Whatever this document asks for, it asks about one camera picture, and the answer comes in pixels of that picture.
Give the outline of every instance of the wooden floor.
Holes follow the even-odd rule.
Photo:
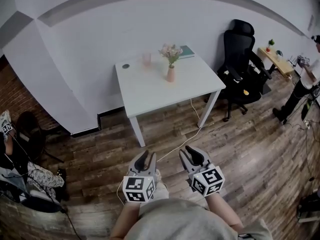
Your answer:
[[[317,226],[298,224],[296,208],[300,198],[319,186],[320,144],[312,130],[298,130],[301,109],[289,123],[282,125],[273,116],[272,108],[285,103],[293,84],[274,73],[268,81],[272,92],[248,105],[242,115],[234,107],[232,118],[225,123],[226,102],[218,101],[204,128],[188,144],[207,151],[213,163],[225,176],[221,191],[245,225],[263,218],[275,240],[307,240]],[[202,98],[193,100],[200,114],[205,107]],[[308,119],[320,121],[315,104]],[[101,119],[103,130],[79,138],[63,138],[49,146],[51,154],[63,159],[56,163],[43,157],[42,166],[55,172],[66,168],[70,200],[65,202],[73,224],[83,240],[107,239],[122,204],[116,190],[127,173],[130,160],[148,149],[161,158],[192,137],[198,118],[188,101],[138,117],[146,143],[140,148],[124,111]],[[314,123],[315,136],[320,139],[319,124]],[[170,196],[197,202],[205,200],[188,187],[187,173],[178,157],[178,150],[157,163]],[[8,239],[61,240],[77,239],[64,214],[36,212],[0,199],[0,224]]]

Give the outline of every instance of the pink vase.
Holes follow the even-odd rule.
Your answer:
[[[166,80],[170,83],[175,81],[175,66],[169,66],[168,73],[166,74]]]

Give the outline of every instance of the glass cup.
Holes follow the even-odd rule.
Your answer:
[[[151,66],[151,53],[150,52],[145,52],[142,54],[142,64],[146,68],[149,68]]]

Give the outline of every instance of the flower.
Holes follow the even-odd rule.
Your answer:
[[[159,53],[163,57],[168,59],[169,67],[172,68],[173,63],[175,63],[178,60],[179,55],[183,53],[183,50],[179,46],[176,46],[175,44],[169,45],[165,43],[162,46],[162,49],[159,50]]]

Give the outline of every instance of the black pants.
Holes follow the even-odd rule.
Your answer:
[[[294,111],[296,105],[299,103],[301,98],[303,98],[310,92],[311,89],[306,89],[299,80],[299,82],[296,83],[290,98],[281,109],[281,117],[283,119],[286,119]]]

